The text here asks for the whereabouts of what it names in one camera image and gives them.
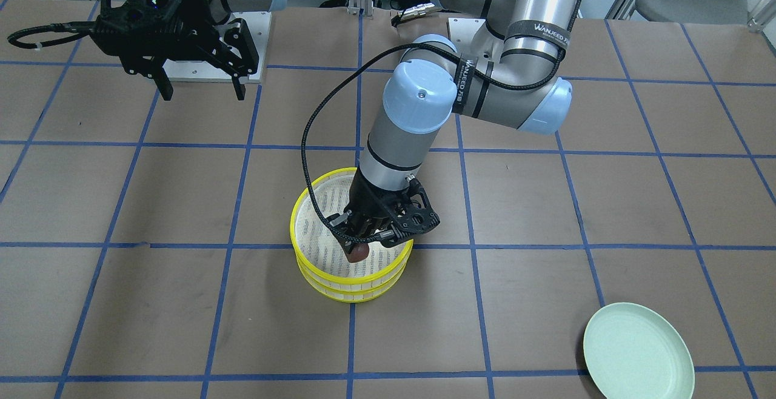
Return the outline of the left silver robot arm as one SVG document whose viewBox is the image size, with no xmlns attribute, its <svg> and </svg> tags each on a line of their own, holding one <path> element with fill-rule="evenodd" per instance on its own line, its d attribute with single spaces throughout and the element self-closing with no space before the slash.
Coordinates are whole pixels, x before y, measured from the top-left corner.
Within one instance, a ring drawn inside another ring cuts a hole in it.
<svg viewBox="0 0 776 399">
<path fill-rule="evenodd" d="M 554 134 L 573 97 L 557 75 L 582 0 L 433 0 L 483 20 L 469 47 L 423 35 L 401 49 L 340 213 L 326 217 L 347 260 L 393 247 L 439 223 L 416 176 L 453 115 Z"/>
</svg>

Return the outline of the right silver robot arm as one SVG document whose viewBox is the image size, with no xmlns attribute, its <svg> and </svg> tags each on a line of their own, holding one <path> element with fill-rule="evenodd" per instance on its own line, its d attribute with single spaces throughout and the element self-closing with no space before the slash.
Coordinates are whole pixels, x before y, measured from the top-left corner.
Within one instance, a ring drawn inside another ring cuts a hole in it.
<svg viewBox="0 0 776 399">
<path fill-rule="evenodd" d="M 101 0 L 89 35 L 100 51 L 116 56 L 128 74 L 152 79 L 170 100 L 173 86 L 164 64 L 207 62 L 231 79 L 238 100 L 258 72 L 260 55 L 241 17 L 281 10 L 287 0 Z"/>
</svg>

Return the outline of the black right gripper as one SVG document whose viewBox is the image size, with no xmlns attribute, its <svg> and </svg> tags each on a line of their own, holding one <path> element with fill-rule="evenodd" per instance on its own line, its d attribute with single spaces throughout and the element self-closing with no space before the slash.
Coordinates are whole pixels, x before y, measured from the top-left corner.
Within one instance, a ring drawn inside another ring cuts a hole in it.
<svg viewBox="0 0 776 399">
<path fill-rule="evenodd" d="M 217 18 L 210 0 L 101 0 L 88 34 L 103 53 L 118 57 L 127 73 L 154 79 L 165 101 L 174 92 L 164 70 L 167 60 L 203 61 L 224 71 L 239 101 L 258 69 L 245 20 Z"/>
</svg>

